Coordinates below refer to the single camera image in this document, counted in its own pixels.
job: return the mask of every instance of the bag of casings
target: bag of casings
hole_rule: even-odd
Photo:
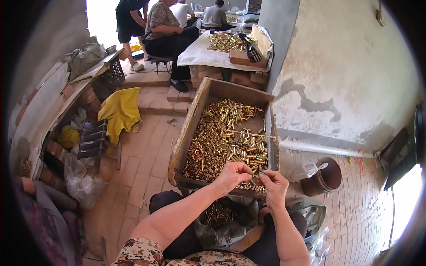
[[[258,219],[257,200],[226,196],[212,203],[193,224],[204,250],[228,250],[256,226]]]

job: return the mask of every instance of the wooden crate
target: wooden crate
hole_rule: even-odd
[[[267,140],[268,169],[275,171],[279,170],[278,135],[276,131],[275,116],[272,110],[272,101],[274,96],[266,92],[234,83],[205,77],[197,90],[196,96],[186,116],[186,120],[170,158],[167,178],[172,185],[181,189],[182,192],[185,190],[191,191],[199,189],[209,184],[203,181],[184,177],[182,172],[187,160],[188,149],[191,145],[193,134],[201,119],[204,108],[211,103],[216,103],[223,99],[230,99],[237,103],[256,106],[265,111],[266,135],[276,137],[268,138]],[[241,130],[242,127],[249,128],[253,132],[257,132],[260,128],[263,128],[263,119],[260,116],[256,116],[247,121],[243,121],[242,126],[236,127],[236,130]],[[234,189],[230,194],[254,198],[266,197],[265,193],[244,189]]]

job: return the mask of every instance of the black plastic crate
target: black plastic crate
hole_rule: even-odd
[[[93,82],[93,91],[96,97],[103,102],[108,96],[115,92],[118,85],[123,80],[124,73],[117,56],[109,63],[109,69],[97,77]]]

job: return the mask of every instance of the person in black shirt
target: person in black shirt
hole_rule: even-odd
[[[145,35],[145,27],[148,17],[148,2],[150,0],[120,0],[115,13],[117,14],[117,32],[118,40],[123,44],[124,49],[130,54],[129,61],[133,71],[141,71],[144,65],[135,62],[131,56],[130,39],[132,36],[139,38],[139,44],[144,51],[145,61],[148,60],[148,54],[145,51],[145,45],[142,43],[142,36]],[[144,9],[144,17],[139,11]]]

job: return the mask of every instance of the white slipper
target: white slipper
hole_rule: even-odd
[[[130,70],[132,70],[132,71],[141,71],[142,69],[144,69],[144,65],[142,65],[142,64],[139,64],[138,62],[136,62],[132,67],[131,67],[131,69]]]

